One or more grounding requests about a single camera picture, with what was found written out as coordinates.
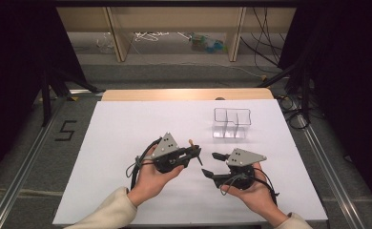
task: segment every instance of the black cable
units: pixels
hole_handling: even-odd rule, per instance
[[[245,42],[245,40],[243,40],[243,38],[241,37],[240,40],[245,43],[245,45],[251,50],[253,51],[254,53],[260,55],[262,58],[266,59],[267,61],[269,61],[270,63],[274,64],[275,66],[277,66],[278,64],[276,62],[274,62],[273,60],[267,58],[264,54],[258,52],[257,50],[255,50],[254,48],[252,48],[251,46],[248,45],[248,43]]]
[[[271,47],[271,51],[273,53],[273,56],[275,57],[275,60],[278,61],[278,54],[276,53],[275,49],[274,49],[274,46],[272,45],[272,41],[270,39],[270,32],[269,32],[269,26],[267,24],[267,8],[264,9],[264,20],[263,20],[263,25],[262,23],[260,22],[260,19],[258,18],[258,14],[257,12],[255,11],[255,8],[253,8],[254,10],[254,14],[255,14],[255,17],[257,18],[258,20],[258,23],[259,23],[259,26],[260,26],[260,30],[261,30],[261,33],[260,33],[260,37],[259,37],[259,41],[261,39],[261,35],[264,34],[264,36],[267,38],[267,41],[269,42],[270,44],[270,47]]]
[[[291,114],[286,119],[286,122],[290,125],[291,128],[296,129],[296,130],[303,130],[310,125],[310,121],[305,117],[305,114],[303,113],[303,111],[301,109],[296,109],[295,111],[292,111],[292,112],[294,112],[294,113]],[[305,120],[305,123],[304,123],[304,125],[301,125],[301,126],[295,126],[295,125],[293,125],[292,121],[295,117],[299,118],[299,115],[301,115],[303,117],[303,119]]]
[[[277,201],[276,197],[279,195],[279,193],[276,193],[276,192],[275,192],[275,188],[273,187],[273,183],[272,183],[272,181],[270,180],[270,178],[267,176],[266,173],[263,172],[263,170],[260,170],[260,169],[258,169],[258,168],[254,168],[254,170],[258,170],[258,171],[260,171],[261,173],[264,174],[264,176],[266,177],[266,179],[269,180],[270,185],[267,184],[266,181],[263,181],[263,180],[258,179],[258,178],[255,177],[255,181],[258,181],[259,183],[264,184],[264,185],[269,189],[270,196],[272,197],[273,202],[275,202],[275,204],[278,205],[278,201]]]
[[[267,8],[264,9],[263,30],[264,30],[264,27],[266,27],[267,35],[265,33],[265,36],[267,38],[267,41],[270,44],[270,48],[272,50],[273,56],[275,57],[275,60],[277,62],[279,62],[279,55],[278,55],[278,53],[275,50],[275,46],[273,46],[273,44],[272,44],[272,40],[270,39],[269,25],[267,24]]]
[[[283,40],[283,42],[285,42],[286,39],[281,35],[281,33],[279,33],[279,35],[280,35],[281,39]]]
[[[269,45],[267,43],[264,43],[263,41],[259,41],[255,36],[254,34],[251,32],[251,35],[252,37],[257,40],[260,44],[264,45],[264,46],[269,46],[269,47],[273,47],[274,49],[277,49],[277,50],[281,50],[281,48],[277,47],[277,46],[272,46],[272,45]]]
[[[283,111],[291,111],[291,109],[293,108],[294,106],[294,103],[293,103],[293,99],[291,98],[290,95],[279,95],[279,96],[276,96],[275,99],[278,101],[279,103],[279,106],[280,108],[283,110]],[[290,107],[284,107],[283,106],[283,101],[285,100],[289,100],[290,101]]]
[[[136,157],[135,158],[135,164],[134,164],[134,168],[133,168],[133,171],[132,171],[132,185],[131,185],[131,188],[130,190],[132,190],[135,186],[135,182],[136,182],[136,179],[137,179],[137,175],[138,175],[138,171],[141,167],[141,161],[144,159],[145,155],[147,155],[148,151],[151,150],[151,148],[153,148],[153,146],[155,146],[156,144],[158,144],[160,142],[160,140],[162,139],[162,137],[160,137],[159,139],[153,141],[153,143],[151,143],[147,149],[144,151],[144,153],[142,153],[142,155],[140,157]]]

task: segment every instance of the white table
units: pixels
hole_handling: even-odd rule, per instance
[[[251,110],[244,139],[212,138],[214,108]],[[279,208],[306,220],[327,220],[277,100],[98,102],[53,224],[73,224],[91,213],[119,186],[130,187],[126,169],[154,140],[170,132],[180,147],[192,139],[196,159],[161,194],[138,208],[133,226],[242,225],[264,222],[237,198],[223,196],[201,168],[228,173],[212,152],[236,147],[267,156],[261,162],[279,194]]]

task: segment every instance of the floor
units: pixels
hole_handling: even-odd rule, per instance
[[[219,33],[203,34],[223,39]],[[272,46],[276,47],[273,49],[256,41],[260,34],[244,34],[243,41],[263,53],[265,58],[253,54],[242,41],[236,62],[229,62],[225,51],[208,53],[196,49],[185,37],[187,35],[190,34],[144,34],[137,39],[139,41],[133,41],[126,61],[119,63],[109,42],[104,43],[105,37],[109,40],[107,33],[69,33],[87,80],[101,89],[256,87],[264,78],[280,72],[271,61],[278,62],[274,51],[279,53],[282,49],[285,34],[271,34]],[[275,97],[286,95],[283,87],[287,80],[283,78],[271,86]],[[68,86],[74,94],[69,99],[52,96],[54,116],[47,130],[41,128],[41,96],[33,101],[31,116],[13,149],[0,164],[1,205],[27,156],[34,159],[21,186],[15,187],[18,196],[6,210],[8,217],[0,222],[2,228],[58,228],[52,225],[52,219],[94,106],[100,100],[100,94],[86,93],[75,84]],[[311,98],[314,109],[310,114],[310,126],[297,129],[303,121],[300,116],[293,118],[290,125],[301,158],[329,217],[327,222],[310,224],[314,228],[372,229],[372,194],[356,167],[344,157],[344,149],[317,107],[316,96]],[[280,101],[283,111],[291,105],[300,105],[300,97],[296,94]],[[72,134],[61,132],[63,126],[73,130]]]

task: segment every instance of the wire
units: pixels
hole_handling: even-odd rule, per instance
[[[149,40],[149,41],[158,41],[158,38],[157,38],[158,36],[168,35],[169,33],[161,32],[161,31],[157,31],[157,32],[145,31],[145,32],[135,32],[134,34],[136,35],[136,38],[134,41],[140,41],[140,39]]]
[[[235,176],[233,176],[233,177],[225,180],[221,185],[219,185],[219,191],[221,192],[221,194],[223,196],[225,196],[225,195],[227,195],[228,191],[230,190],[231,186],[233,186],[233,184],[234,184],[234,182],[236,180],[249,178],[249,179],[251,179],[253,181],[257,181],[257,182],[263,184],[264,186],[266,186],[266,188],[269,189],[269,192],[270,192],[270,194],[272,196],[272,200],[275,202],[276,205],[278,205],[278,202],[276,200],[276,197],[279,195],[279,193],[277,193],[277,194],[275,193],[275,189],[273,187],[273,184],[272,184],[272,181],[270,180],[270,178],[262,170],[260,170],[258,168],[254,168],[254,170],[258,170],[261,173],[263,173],[266,176],[266,179],[269,180],[270,185],[266,181],[263,181],[263,180],[258,179],[256,177],[253,177],[253,176],[247,176],[247,175],[245,175],[245,174],[242,173],[242,174],[235,175]],[[222,191],[221,187],[223,185],[228,185],[228,189],[226,191]]]
[[[275,99],[279,102],[279,106],[283,111],[291,111],[291,109],[294,107],[293,99],[288,94],[276,96]],[[290,107],[285,107],[283,105],[283,101],[286,100],[290,101]]]
[[[283,42],[285,42],[285,41],[286,41],[286,39],[284,38],[284,36],[283,36],[283,35],[281,35],[281,33],[279,33],[279,35],[280,35],[281,39],[283,40]]]
[[[141,161],[144,159],[145,155],[147,155],[148,151],[149,151],[151,148],[153,148],[154,145],[158,144],[158,143],[160,142],[161,139],[162,139],[162,137],[160,137],[159,139],[153,141],[153,143],[151,143],[151,144],[147,147],[147,149],[145,149],[144,153],[142,153],[141,156],[137,156],[137,157],[135,158],[135,163],[134,163],[133,165],[131,165],[129,168],[127,168],[127,170],[126,170],[126,175],[127,175],[127,177],[129,177],[129,176],[128,176],[128,170],[129,170],[132,166],[134,166],[133,171],[131,172],[131,176],[133,176],[133,177],[132,177],[131,190],[132,190],[132,189],[134,188],[134,186],[135,186],[135,182],[136,182],[136,178],[137,178],[138,171],[139,171],[140,167],[142,166]]]
[[[255,74],[255,73],[251,73],[251,72],[248,72],[242,68],[239,68],[239,67],[235,67],[235,66],[226,66],[226,65],[221,65],[221,64],[216,64],[216,63],[195,63],[195,62],[180,62],[180,63],[165,63],[165,62],[161,62],[161,63],[151,63],[149,62],[148,60],[146,60],[144,58],[144,56],[142,56],[142,53],[139,52],[139,50],[136,48],[136,46],[131,43],[131,46],[134,48],[135,52],[138,53],[142,59],[149,65],[195,65],[195,66],[203,66],[203,67],[209,67],[209,66],[219,66],[219,67],[224,67],[224,68],[229,68],[229,69],[236,69],[236,70],[241,70],[243,72],[246,72],[250,75],[253,75],[255,77],[258,77],[260,79],[262,79],[263,75],[262,74]]]
[[[252,36],[253,36],[253,37],[258,41],[258,43],[257,43],[257,45],[256,45],[256,47],[255,47],[255,50],[258,49],[258,45],[259,45],[259,44],[265,44],[265,43],[261,42],[261,37],[264,35],[264,36],[266,37],[268,43],[269,43],[269,44],[265,44],[265,45],[267,45],[267,46],[269,46],[269,47],[271,48],[272,54],[273,54],[273,56],[274,56],[276,62],[279,62],[279,55],[278,55],[278,53],[277,53],[276,50],[275,50],[276,47],[273,46],[272,41],[271,41],[271,39],[270,39],[269,26],[268,26],[268,23],[267,23],[267,22],[268,22],[268,21],[267,21],[267,8],[264,8],[264,20],[263,20],[263,24],[260,22],[260,19],[258,18],[258,14],[257,14],[255,8],[253,8],[253,11],[254,11],[255,17],[256,17],[257,20],[258,20],[258,23],[259,23],[259,26],[260,26],[260,30],[261,30],[261,32],[260,32],[260,36],[259,36],[259,39],[255,38],[255,36],[254,36],[253,34],[251,34],[251,35],[252,35]],[[256,66],[258,67],[258,64],[257,64],[257,56],[256,56],[256,55],[255,55],[254,60],[255,60],[255,64],[256,64]]]
[[[274,48],[274,49],[277,49],[277,50],[281,50],[281,48],[279,48],[279,47],[277,47],[277,46],[272,46],[272,45],[270,45],[270,44],[267,44],[267,43],[264,43],[263,41],[260,41],[260,40],[258,40],[255,36],[254,36],[254,34],[251,32],[251,35],[252,35],[252,37],[255,39],[255,40],[257,40],[260,44],[262,44],[262,45],[264,45],[264,46],[269,46],[269,47],[271,47],[271,48]]]
[[[305,116],[305,113],[302,111],[302,109],[296,109],[295,111],[291,111],[293,114],[291,114],[287,119],[286,122],[290,125],[291,128],[296,129],[296,130],[303,130],[307,128],[310,124],[310,120],[307,119]],[[303,124],[298,125],[293,125],[293,120],[297,120],[298,122],[301,122],[299,119],[302,117],[305,121]]]
[[[258,50],[254,49],[254,48],[252,48],[250,45],[248,45],[248,43],[246,43],[246,41],[243,40],[242,37],[240,38],[240,40],[241,40],[243,43],[245,43],[245,45],[246,45],[246,46],[247,46],[251,51],[253,51],[254,53],[260,55],[262,58],[266,59],[267,61],[269,61],[270,63],[274,64],[275,66],[278,65],[278,63],[274,62],[273,60],[271,60],[271,59],[269,59],[268,57],[266,57],[264,54],[258,52]]]
[[[185,34],[183,34],[183,33],[180,33],[180,32],[178,32],[177,34],[179,34],[179,35],[181,35],[181,36],[183,36],[185,39],[187,39],[187,40],[190,40],[190,39],[192,39],[192,36],[190,36],[190,35],[185,35]]]

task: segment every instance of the gray floor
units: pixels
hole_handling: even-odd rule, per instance
[[[216,39],[222,38],[222,34],[205,34]],[[114,53],[102,53],[96,46],[96,40],[102,38],[103,34],[100,33],[70,33],[72,45],[88,81],[101,89],[246,88],[256,87],[264,75],[272,77],[280,72],[263,58],[255,60],[252,51],[243,43],[239,46],[238,60],[231,63],[225,52],[207,53],[192,49],[191,43],[178,33],[158,36],[156,41],[134,41],[127,60],[118,63]],[[251,34],[245,34],[243,38],[252,47],[256,46]],[[283,40],[279,34],[272,34],[272,44],[282,48]],[[268,58],[277,60],[267,46],[258,47]],[[286,80],[282,79],[272,85],[274,96],[284,95]],[[74,84],[69,84],[69,87],[72,90],[82,89]],[[52,225],[53,216],[70,177],[94,106],[99,100],[99,95],[78,94],[74,101],[58,98],[52,102],[54,108],[59,104],[61,108],[54,110],[56,117],[47,138],[2,228],[57,228]],[[317,107],[315,98],[312,106]],[[67,120],[76,121],[66,126],[74,131],[72,139],[58,141],[58,138],[69,136],[69,133],[60,132]],[[0,200],[31,150],[41,123],[42,104],[39,96],[33,101],[31,115],[14,147],[0,164]],[[355,166],[343,158],[345,151],[327,120],[322,118],[321,111],[312,110],[310,128],[305,131],[291,128],[291,134],[329,217],[329,227],[326,222],[310,224],[314,228],[372,229],[372,194]],[[315,136],[319,145],[314,147],[308,140],[309,136]],[[330,171],[335,172],[339,186],[347,194],[349,203],[353,204],[352,211],[359,215],[360,227],[355,227],[347,216],[348,212],[341,205],[336,188],[320,163],[320,154],[324,154],[330,162]]]

